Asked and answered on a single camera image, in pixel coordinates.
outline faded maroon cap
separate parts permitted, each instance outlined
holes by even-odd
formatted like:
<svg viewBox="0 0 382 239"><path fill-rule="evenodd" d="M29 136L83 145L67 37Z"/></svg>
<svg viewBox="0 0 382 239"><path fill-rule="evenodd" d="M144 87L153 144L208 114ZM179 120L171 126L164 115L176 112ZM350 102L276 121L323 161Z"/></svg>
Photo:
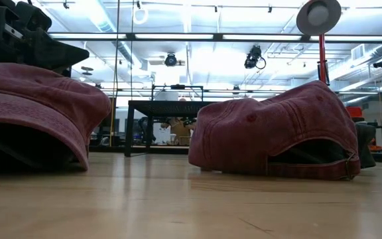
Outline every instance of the faded maroon cap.
<svg viewBox="0 0 382 239"><path fill-rule="evenodd" d="M93 86L34 66L0 63L0 123L59 139L84 169L91 132L110 110L109 98Z"/></svg>
<svg viewBox="0 0 382 239"><path fill-rule="evenodd" d="M206 169L278 177L341 179L360 171L355 125L321 81L262 102L202 108L188 159Z"/></svg>

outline ceiling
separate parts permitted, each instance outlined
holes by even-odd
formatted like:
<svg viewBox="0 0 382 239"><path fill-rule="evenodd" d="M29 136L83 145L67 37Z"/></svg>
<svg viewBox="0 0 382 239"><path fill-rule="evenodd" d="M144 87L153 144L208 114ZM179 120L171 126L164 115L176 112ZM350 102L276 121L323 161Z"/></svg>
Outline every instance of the ceiling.
<svg viewBox="0 0 382 239"><path fill-rule="evenodd" d="M120 33L292 33L301 34L296 27L296 14L306 1L301 0L149 0L120 1L119 21L115 0L68 1L32 0L51 19L49 32L101 32L96 21L107 17L112 29ZM341 0L342 18L328 33L338 35L382 35L382 1ZM72 77L85 82L103 82L112 88L117 64L117 78L122 88L150 87L156 84L193 84L211 89L241 88L287 90L317 78L319 46L313 43L269 42L119 42L130 49L134 58L148 61L145 68L128 64L128 56L116 51L110 41L66 41L90 51L91 57L74 66ZM244 60L253 45L261 47L267 61L264 70L244 68ZM334 75L334 90L369 78L366 64L352 68L344 65L351 50L359 44L326 44L326 58ZM367 44L366 49L379 45ZM175 53L182 66L166 67L162 62L167 53ZM91 76L82 74L81 66L94 69ZM372 69L371 76L382 73Z"/></svg>

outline ceiling beam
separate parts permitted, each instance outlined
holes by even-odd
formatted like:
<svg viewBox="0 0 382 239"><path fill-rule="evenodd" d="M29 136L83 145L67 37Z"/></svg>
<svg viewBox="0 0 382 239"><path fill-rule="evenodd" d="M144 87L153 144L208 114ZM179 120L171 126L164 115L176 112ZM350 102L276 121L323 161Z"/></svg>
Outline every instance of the ceiling beam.
<svg viewBox="0 0 382 239"><path fill-rule="evenodd" d="M49 33L55 40L108 41L116 33ZM181 42L285 42L317 43L317 37L299 34L237 33L118 33L121 40ZM382 35L326 35L326 43L382 44Z"/></svg>

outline cap brim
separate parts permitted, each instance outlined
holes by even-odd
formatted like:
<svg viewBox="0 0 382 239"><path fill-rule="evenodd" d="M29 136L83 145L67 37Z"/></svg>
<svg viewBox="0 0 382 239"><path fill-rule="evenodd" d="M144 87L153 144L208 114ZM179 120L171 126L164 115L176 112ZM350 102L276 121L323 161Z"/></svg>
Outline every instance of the cap brim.
<svg viewBox="0 0 382 239"><path fill-rule="evenodd" d="M308 10L311 4L315 2L323 2L330 15L328 17L328 20L319 26L314 26L309 23L308 19ZM300 12L298 12L297 15L297 27L305 35L309 36L317 36L322 35L324 33L327 33L331 29L333 29L338 21L340 20L340 17L342 16L342 6L338 3L336 0L315 0L315 1L309 1L307 4L305 4Z"/></svg>
<svg viewBox="0 0 382 239"><path fill-rule="evenodd" d="M0 123L31 127L48 133L68 146L81 166L88 169L84 138L76 126L56 110L26 98L0 93Z"/></svg>

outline exposed ceiling pipe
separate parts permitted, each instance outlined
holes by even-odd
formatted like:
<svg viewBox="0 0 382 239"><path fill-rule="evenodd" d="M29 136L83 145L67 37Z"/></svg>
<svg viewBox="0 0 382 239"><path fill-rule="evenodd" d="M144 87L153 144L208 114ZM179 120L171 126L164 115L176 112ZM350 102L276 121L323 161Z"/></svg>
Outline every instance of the exposed ceiling pipe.
<svg viewBox="0 0 382 239"><path fill-rule="evenodd" d="M330 72L330 81L338 79L346 74L352 73L355 70L360 69L361 67L370 65L382 59L382 45L378 46L377 44L369 44L365 49L365 56L362 59L353 61L351 55L346 59L335 63L329 67ZM318 75L314 75L308 79L308 81L317 80Z"/></svg>
<svg viewBox="0 0 382 239"><path fill-rule="evenodd" d="M217 33L220 33L221 23L222 23L222 8L218 7L218 20L216 21L216 32ZM218 45L218 42L214 42L213 43L212 54L215 53L217 45ZM209 71L207 73L206 85L209 84L210 76L211 76L211 74L210 74L210 71Z"/></svg>
<svg viewBox="0 0 382 239"><path fill-rule="evenodd" d="M40 7L42 7L42 8L40 8L44 13L45 13L45 15L47 15L48 17L50 17L53 21L55 21L58 25L60 25L62 28L64 28L64 30L66 31L66 32L70 32L70 30L69 30L69 28L68 27L66 27L66 25L64 25L63 23L62 23L62 21L60 21L60 19L58 19L58 17L57 16L54 16L53 14L51 14L46 8L44 8L44 5L40 2L40 1L38 1L38 0L35 0L39 5L40 5ZM104 62L105 64L106 64L106 62L105 62L105 60L103 60L98 54L96 54L93 50L91 50L89 47L87 47L86 46L86 43L87 42L84 42L84 49L85 50L88 50L91 54L93 54L96 58L98 58L98 59L100 59L102 62ZM109 64L107 64L107 66L114 72L114 69L109 65Z"/></svg>
<svg viewBox="0 0 382 239"><path fill-rule="evenodd" d="M217 1L213 2L213 1L206 1L207 4L203 4L202 1L197 1L196 3L197 4L192 4L193 6L196 6L196 7L214 7L214 6L218 6L218 7L225 7L225 8L266 8L266 9L269 9L269 7L272 7L273 8L273 11L275 11L275 9L299 9L300 7L297 7L297 6L272 6L270 4L267 4L267 5L260 5L260 4L254 4L254 5L227 5L227 4L219 4ZM342 9L343 10L349 10L349 9L361 9L361 10L365 10L365 9L378 9L378 10L382 10L382 6L376 6L376 7L357 7L354 3L352 3L352 1L348 1L349 3L342 3ZM130 8L132 4L136 3L136 1L130 1L130 2L123 2L122 1L122 8ZM155 0L146 0L145 1L145 4L146 5L166 5L166 6L181 6L182 4L179 3L178 1L166 1L166 0L160 0L160 1L155 1Z"/></svg>
<svg viewBox="0 0 382 239"><path fill-rule="evenodd" d="M293 58L291 59L289 62L287 62L286 64L287 65L291 65L292 62L294 62L298 57L300 57L301 55L303 55L303 53L310 48L311 45L309 46L303 46L302 50L300 50L300 52Z"/></svg>
<svg viewBox="0 0 382 239"><path fill-rule="evenodd" d="M191 4L189 4L189 0L185 0L182 6L182 24L184 25L184 33L189 33L192 31L192 23L191 23ZM191 46L189 42L185 42L185 51L186 51L186 79L187 83L193 85L194 81L192 79L191 73Z"/></svg>
<svg viewBox="0 0 382 239"><path fill-rule="evenodd" d="M370 83L370 82L373 82L373 81L376 81L376 80L380 80L382 78L382 73L372 77L372 78L369 78L369 79L366 79L366 80L362 80L358 83L355 83L355 84L351 84L349 86L346 86L342 89L340 89L339 91L348 91L348 90L353 90L353 89L356 89L364 84L367 84L367 83Z"/></svg>
<svg viewBox="0 0 382 239"><path fill-rule="evenodd" d="M86 0L82 4L88 4L90 9L90 13L95 11L93 15L90 16L92 23L101 31L105 33L116 33L116 27L111 22L108 14L103 6L101 0ZM114 47L116 47L116 42L111 42ZM117 44L118 51L123 55L123 57L128 61L132 66L140 68L141 70L148 69L148 61L144 59L140 59L135 54L132 53L131 49L127 46L126 42L119 41Z"/></svg>

